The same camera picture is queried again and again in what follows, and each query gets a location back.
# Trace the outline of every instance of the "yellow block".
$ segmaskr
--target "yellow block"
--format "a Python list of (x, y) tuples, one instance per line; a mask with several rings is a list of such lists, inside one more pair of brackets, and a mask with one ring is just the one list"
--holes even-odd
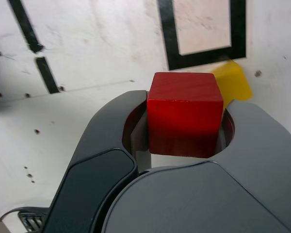
[(224, 109), (232, 100), (247, 100), (252, 97), (252, 91), (239, 64), (230, 61), (213, 70), (221, 95)]

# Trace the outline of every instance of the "black stripe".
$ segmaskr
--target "black stripe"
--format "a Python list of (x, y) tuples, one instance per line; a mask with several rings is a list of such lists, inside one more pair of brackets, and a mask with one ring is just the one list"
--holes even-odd
[(27, 40), (29, 49), (36, 53), (43, 49), (43, 45), (38, 42), (37, 37), (35, 36), (34, 30), (29, 22), (26, 11), (20, 0), (9, 0), (9, 3), (12, 7), (14, 15), (18, 20), (18, 24), (23, 31), (23, 35)]
[(37, 67), (41, 73), (41, 76), (44, 80), (44, 83), (48, 88), (48, 92), (50, 94), (58, 93), (59, 90), (57, 88), (55, 80), (53, 79), (52, 72), (49, 69), (49, 66), (48, 66), (48, 63), (47, 63), (45, 57), (37, 57), (35, 59), (35, 62), (36, 62)]
[(230, 0), (231, 47), (180, 55), (173, 0), (159, 0), (169, 70), (246, 57), (246, 0)]

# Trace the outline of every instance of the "white wall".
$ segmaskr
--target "white wall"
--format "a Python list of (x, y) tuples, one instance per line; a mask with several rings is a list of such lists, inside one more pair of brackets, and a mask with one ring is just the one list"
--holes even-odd
[[(204, 12), (196, 12), (202, 21), (192, 20), (191, 27), (188, 17), (194, 14), (187, 14), (185, 7), (175, 10), (177, 24), (189, 19), (188, 31), (178, 31), (184, 53), (227, 43), (220, 39), (228, 31), (223, 26), (207, 32), (216, 40), (196, 42), (199, 37), (192, 28), (202, 31), (204, 19), (216, 9), (214, 4), (222, 9), (227, 4), (226, 0), (202, 2)], [(247, 2), (247, 58), (237, 62), (253, 89), (250, 101), (291, 133), (291, 0)], [(188, 7), (193, 3), (186, 0)], [(46, 47), (41, 54), (66, 92), (48, 94), (8, 2), (0, 0), (0, 215), (19, 206), (48, 206), (95, 112), (126, 91), (149, 89), (153, 74), (167, 71), (155, 0), (23, 0), (23, 4)], [(225, 14), (211, 24), (220, 25)], [(181, 45), (181, 40), (189, 41), (188, 35), (191, 48)], [(218, 65), (181, 71), (207, 72)], [(256, 70), (261, 76), (255, 77)], [(25, 93), (31, 98), (25, 99)], [(194, 159), (155, 156), (153, 165), (189, 160)], [(5, 223), (12, 233), (25, 231), (16, 215), (8, 216)]]

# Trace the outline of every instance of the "black square outline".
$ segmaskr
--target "black square outline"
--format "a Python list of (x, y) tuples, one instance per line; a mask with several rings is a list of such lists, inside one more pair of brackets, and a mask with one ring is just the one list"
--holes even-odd
[(246, 0), (230, 0), (231, 47), (180, 55), (173, 0), (158, 0), (169, 70), (246, 57)]

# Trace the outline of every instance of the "red cube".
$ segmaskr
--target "red cube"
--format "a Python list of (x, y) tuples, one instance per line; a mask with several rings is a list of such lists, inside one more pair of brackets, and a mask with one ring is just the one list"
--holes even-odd
[(156, 73), (147, 98), (150, 152), (213, 156), (222, 111), (213, 74)]

